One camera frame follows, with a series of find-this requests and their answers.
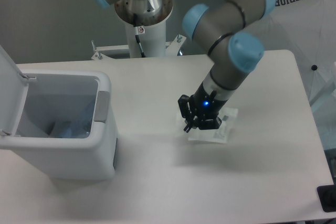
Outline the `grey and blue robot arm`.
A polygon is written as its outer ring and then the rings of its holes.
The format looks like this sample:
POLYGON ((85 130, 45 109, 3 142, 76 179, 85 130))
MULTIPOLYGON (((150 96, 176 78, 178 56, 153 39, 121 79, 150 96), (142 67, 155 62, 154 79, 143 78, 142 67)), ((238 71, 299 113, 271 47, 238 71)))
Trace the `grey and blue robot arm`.
MULTIPOLYGON (((132 58, 164 55, 165 31, 151 31, 151 27, 165 24, 172 12, 171 0, 96 1, 102 7, 114 6, 126 23, 132 58)), ((185 132, 220 127, 220 109, 264 55, 262 43, 244 29, 271 13, 275 3, 276 0, 224 0, 216 9, 197 4, 185 14, 185 33, 214 63, 197 91, 178 100, 185 132)))

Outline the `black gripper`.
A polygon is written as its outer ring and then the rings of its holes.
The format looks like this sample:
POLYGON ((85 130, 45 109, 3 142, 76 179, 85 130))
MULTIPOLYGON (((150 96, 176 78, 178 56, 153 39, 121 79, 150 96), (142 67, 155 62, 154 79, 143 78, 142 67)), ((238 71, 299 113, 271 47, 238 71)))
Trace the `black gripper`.
POLYGON ((185 94, 181 95, 178 99, 178 105, 181 116, 185 119, 185 132, 196 128, 200 130, 219 129, 222 120, 218 117, 218 113, 229 98, 219 98, 217 95, 218 92, 215 90, 207 93, 203 83, 191 97, 185 94))

